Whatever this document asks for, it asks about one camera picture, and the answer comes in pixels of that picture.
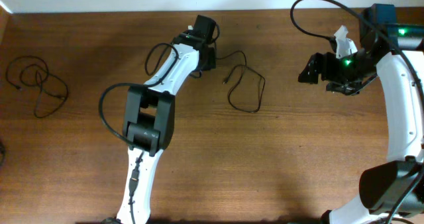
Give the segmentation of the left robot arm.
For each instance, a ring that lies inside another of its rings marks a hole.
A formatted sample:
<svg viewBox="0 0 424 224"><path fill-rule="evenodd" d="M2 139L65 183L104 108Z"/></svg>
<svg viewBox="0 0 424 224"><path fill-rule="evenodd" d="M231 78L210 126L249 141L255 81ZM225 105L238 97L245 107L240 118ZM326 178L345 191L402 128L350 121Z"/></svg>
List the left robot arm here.
<svg viewBox="0 0 424 224"><path fill-rule="evenodd" d="M115 217L104 223L146 223L158 161L174 132L176 94L186 78L216 67L217 23L198 15L193 26L163 42L163 51L144 84L127 83L123 130L107 129L128 146L128 174L123 201Z"/></svg>

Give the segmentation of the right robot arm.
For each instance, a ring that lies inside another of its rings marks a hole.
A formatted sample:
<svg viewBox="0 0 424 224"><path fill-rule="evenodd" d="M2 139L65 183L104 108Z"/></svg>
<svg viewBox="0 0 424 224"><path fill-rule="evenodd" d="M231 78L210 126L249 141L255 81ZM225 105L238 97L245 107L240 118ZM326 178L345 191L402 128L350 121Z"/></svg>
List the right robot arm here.
<svg viewBox="0 0 424 224"><path fill-rule="evenodd" d="M341 27L332 50L312 55L301 83L327 82L327 91L357 95L381 81L388 120L385 164L365 170L358 195L322 214L321 223L391 223L423 212L423 27L400 24L393 5L375 4L360 16L360 45Z"/></svg>

